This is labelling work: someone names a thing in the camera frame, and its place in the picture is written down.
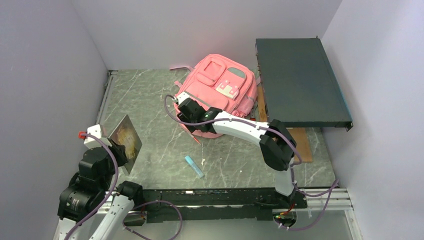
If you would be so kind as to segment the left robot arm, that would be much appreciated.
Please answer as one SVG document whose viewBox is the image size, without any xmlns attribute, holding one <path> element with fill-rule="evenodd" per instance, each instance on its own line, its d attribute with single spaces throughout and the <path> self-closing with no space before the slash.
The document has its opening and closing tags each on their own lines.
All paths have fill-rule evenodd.
<svg viewBox="0 0 424 240">
<path fill-rule="evenodd" d="M 131 210 L 144 203 L 143 187 L 117 185 L 116 172 L 129 163 L 127 147 L 108 139 L 87 150 L 60 194 L 58 240 L 110 240 Z"/>
</svg>

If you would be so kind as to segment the pink student backpack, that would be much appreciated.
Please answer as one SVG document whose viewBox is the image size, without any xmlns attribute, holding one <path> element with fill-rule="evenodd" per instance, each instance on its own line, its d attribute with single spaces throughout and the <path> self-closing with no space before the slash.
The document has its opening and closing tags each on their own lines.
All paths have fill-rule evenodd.
<svg viewBox="0 0 424 240">
<path fill-rule="evenodd" d="M 176 96 L 187 92 L 205 110 L 221 109 L 233 116 L 245 118 L 257 100 L 255 74 L 244 65 L 220 54 L 209 54 L 201 60 L 179 87 Z M 194 136 L 218 138 L 223 134 L 195 131 Z"/>
</svg>

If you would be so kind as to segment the shiny gold foil book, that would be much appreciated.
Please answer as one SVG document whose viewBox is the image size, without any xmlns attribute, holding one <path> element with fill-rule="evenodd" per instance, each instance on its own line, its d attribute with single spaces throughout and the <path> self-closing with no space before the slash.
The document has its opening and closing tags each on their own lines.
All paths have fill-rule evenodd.
<svg viewBox="0 0 424 240">
<path fill-rule="evenodd" d="M 108 139 L 125 147 L 127 163 L 122 166 L 122 170 L 126 176 L 129 176 L 143 144 L 128 114 L 120 120 Z"/>
</svg>

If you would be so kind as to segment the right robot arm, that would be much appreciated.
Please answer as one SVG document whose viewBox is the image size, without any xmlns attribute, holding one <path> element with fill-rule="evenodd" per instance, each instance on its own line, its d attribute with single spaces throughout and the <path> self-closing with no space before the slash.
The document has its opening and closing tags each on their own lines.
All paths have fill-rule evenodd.
<svg viewBox="0 0 424 240">
<path fill-rule="evenodd" d="M 257 122 L 234 116 L 220 108 L 204 109 L 190 96 L 175 98 L 178 123 L 189 132 L 231 135 L 248 141 L 261 150 L 265 164 L 274 170 L 276 203 L 287 208 L 295 201 L 294 158 L 296 141 L 279 120 Z"/>
</svg>

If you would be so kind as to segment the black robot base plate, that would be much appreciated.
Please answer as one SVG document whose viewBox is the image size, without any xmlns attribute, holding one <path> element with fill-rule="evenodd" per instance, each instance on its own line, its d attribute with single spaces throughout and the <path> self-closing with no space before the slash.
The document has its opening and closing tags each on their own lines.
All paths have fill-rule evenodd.
<svg viewBox="0 0 424 240">
<path fill-rule="evenodd" d="M 254 219 L 270 221 L 279 212 L 307 208 L 306 197 L 296 192 L 286 197 L 273 187 L 144 189 L 135 203 L 136 220 L 165 221 Z"/>
</svg>

